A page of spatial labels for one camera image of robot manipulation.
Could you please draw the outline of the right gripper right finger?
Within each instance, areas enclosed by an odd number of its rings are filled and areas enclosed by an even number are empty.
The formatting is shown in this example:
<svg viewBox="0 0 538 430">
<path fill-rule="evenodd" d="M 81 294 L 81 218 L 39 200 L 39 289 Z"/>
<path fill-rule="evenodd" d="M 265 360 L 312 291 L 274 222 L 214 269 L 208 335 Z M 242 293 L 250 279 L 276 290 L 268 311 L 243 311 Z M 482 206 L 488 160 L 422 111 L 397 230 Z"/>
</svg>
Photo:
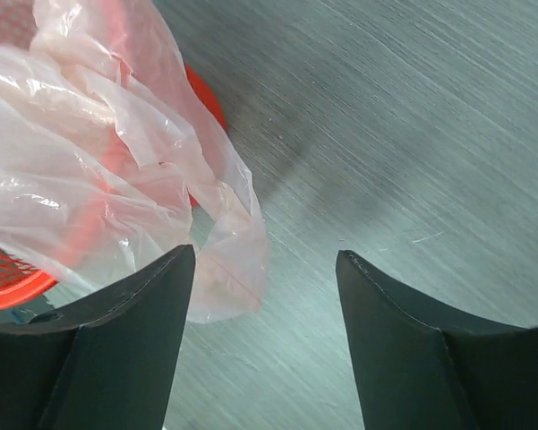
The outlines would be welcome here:
<svg viewBox="0 0 538 430">
<path fill-rule="evenodd" d="M 368 429 L 538 429 L 538 326 L 469 314 L 360 255 L 336 260 Z"/>
</svg>

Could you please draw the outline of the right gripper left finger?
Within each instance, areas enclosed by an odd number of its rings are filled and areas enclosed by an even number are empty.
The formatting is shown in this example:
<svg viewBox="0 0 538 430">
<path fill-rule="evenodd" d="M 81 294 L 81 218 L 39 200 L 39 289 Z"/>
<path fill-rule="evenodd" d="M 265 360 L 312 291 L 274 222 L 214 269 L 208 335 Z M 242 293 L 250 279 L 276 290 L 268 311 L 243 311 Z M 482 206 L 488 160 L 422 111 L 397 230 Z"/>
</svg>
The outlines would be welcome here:
<svg viewBox="0 0 538 430">
<path fill-rule="evenodd" d="M 195 253 L 25 323 L 0 324 L 0 429 L 160 429 L 184 333 Z"/>
</svg>

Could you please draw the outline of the red mesh trash bin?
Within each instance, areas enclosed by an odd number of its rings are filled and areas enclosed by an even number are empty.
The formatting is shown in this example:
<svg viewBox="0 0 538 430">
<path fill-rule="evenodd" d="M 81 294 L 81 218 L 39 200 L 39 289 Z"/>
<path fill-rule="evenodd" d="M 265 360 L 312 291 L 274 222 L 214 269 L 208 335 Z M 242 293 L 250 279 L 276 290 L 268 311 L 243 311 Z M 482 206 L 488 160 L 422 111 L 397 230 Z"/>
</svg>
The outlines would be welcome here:
<svg viewBox="0 0 538 430">
<path fill-rule="evenodd" d="M 36 33 L 31 1 L 0 1 L 0 43 L 28 49 Z M 226 119 L 210 86 L 188 65 L 187 81 L 222 127 Z M 0 310 L 19 305 L 48 291 L 56 279 L 31 264 L 0 250 Z"/>
</svg>

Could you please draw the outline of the pink plastic trash bag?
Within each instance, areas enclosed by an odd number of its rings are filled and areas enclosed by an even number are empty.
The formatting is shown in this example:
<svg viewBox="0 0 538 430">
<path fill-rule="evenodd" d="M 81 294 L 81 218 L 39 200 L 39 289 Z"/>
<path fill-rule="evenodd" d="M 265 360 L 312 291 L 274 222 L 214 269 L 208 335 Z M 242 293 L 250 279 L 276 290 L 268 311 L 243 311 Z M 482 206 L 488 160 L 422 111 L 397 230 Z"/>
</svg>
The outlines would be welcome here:
<svg viewBox="0 0 538 430">
<path fill-rule="evenodd" d="M 200 206 L 213 224 L 189 319 L 257 310 L 268 241 L 252 173 L 157 7 L 31 2 L 29 48 L 0 43 L 0 250 L 55 278 L 62 304 L 191 244 Z"/>
</svg>

